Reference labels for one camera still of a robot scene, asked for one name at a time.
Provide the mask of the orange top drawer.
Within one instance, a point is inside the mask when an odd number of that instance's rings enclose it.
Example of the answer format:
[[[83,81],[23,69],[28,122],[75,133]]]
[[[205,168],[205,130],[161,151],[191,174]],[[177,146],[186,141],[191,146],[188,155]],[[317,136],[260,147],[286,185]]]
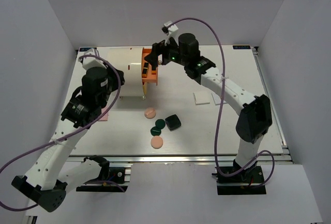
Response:
[[[151,51],[151,48],[143,48],[142,49],[142,59],[141,59],[141,71],[143,69],[143,64],[146,62],[145,61],[145,56],[148,55]],[[157,68],[157,74],[152,74],[152,67],[149,64],[149,69],[148,69],[148,76],[147,78],[142,78],[142,83],[143,85],[146,85],[147,83],[152,83],[158,85],[158,68]]]

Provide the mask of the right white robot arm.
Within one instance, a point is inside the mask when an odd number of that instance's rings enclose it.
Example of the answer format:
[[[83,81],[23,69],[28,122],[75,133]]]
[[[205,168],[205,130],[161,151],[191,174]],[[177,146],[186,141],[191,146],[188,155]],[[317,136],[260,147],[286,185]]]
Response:
[[[160,56],[162,65],[174,62],[183,66],[190,79],[217,94],[221,103],[227,103],[236,112],[235,130],[240,141],[232,170],[224,173],[219,166],[216,170],[223,178],[247,181],[261,155],[261,141],[273,123],[270,99],[264,94],[252,94],[227,78],[224,69],[219,70],[214,62],[201,55],[199,43],[191,33],[180,35],[178,41],[171,37],[154,43],[145,60],[152,67],[158,67]]]

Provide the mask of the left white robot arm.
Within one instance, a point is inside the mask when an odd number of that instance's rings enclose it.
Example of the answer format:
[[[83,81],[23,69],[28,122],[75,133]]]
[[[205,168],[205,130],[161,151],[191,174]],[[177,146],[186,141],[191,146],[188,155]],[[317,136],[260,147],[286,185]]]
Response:
[[[87,157],[65,173],[61,173],[61,169],[78,141],[102,115],[110,94],[117,92],[124,83],[124,73],[120,70],[87,69],[81,86],[72,93],[61,113],[53,144],[24,175],[14,177],[12,186],[51,213],[62,204],[67,193],[82,184],[106,181],[110,176],[109,162],[101,156]]]

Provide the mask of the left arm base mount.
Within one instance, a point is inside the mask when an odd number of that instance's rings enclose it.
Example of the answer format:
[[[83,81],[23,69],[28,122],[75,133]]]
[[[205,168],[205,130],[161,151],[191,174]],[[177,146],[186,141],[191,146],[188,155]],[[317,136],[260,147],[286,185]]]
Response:
[[[97,162],[101,171],[97,178],[76,188],[76,192],[126,192],[126,168],[112,167],[110,162],[101,156],[85,157],[83,162]]]

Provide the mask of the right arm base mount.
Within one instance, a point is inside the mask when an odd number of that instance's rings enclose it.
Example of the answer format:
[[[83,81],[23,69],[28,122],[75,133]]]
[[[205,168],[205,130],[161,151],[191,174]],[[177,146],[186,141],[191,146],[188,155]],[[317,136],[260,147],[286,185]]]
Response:
[[[218,171],[212,173],[216,179],[219,196],[265,195],[262,168],[255,162],[248,169],[232,177],[224,177]]]

